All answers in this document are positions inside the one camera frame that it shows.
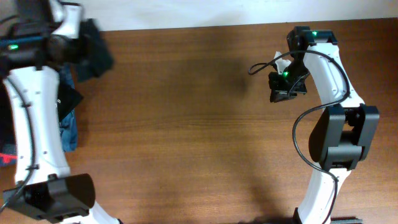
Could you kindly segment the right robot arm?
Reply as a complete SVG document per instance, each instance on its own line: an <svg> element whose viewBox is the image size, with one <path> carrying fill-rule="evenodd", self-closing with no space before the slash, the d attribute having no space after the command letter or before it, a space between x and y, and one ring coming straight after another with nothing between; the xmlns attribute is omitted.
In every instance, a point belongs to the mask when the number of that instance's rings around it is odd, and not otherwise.
<svg viewBox="0 0 398 224"><path fill-rule="evenodd" d="M338 41L330 30L296 26L287 35L289 55L275 54L269 74L270 101L291 100L307 92L305 79L313 78L321 104L302 113L322 114L308 140L313 173L294 223L331 223L331 211L345 179L365 160L379 122L379 111L355 92L340 59Z"/></svg>

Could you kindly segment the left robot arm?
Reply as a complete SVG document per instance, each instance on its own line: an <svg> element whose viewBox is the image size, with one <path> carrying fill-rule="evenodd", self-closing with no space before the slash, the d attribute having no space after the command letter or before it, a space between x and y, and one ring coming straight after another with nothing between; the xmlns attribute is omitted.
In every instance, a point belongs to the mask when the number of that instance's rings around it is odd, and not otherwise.
<svg viewBox="0 0 398 224"><path fill-rule="evenodd" d="M112 66L99 30L76 2L18 1L17 10L19 22L1 37L17 151L16 186L3 192L3 206L50 223L117 223L90 175L71 175L59 132L60 68L79 63L101 75Z"/></svg>

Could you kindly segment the dark green Nike t-shirt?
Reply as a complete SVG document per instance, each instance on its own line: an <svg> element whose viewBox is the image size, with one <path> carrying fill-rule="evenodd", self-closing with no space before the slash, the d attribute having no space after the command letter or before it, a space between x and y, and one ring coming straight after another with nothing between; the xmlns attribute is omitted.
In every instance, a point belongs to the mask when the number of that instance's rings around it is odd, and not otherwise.
<svg viewBox="0 0 398 224"><path fill-rule="evenodd" d="M75 71L79 82L99 78L112 69L114 58L94 19L81 23L78 40L78 63Z"/></svg>

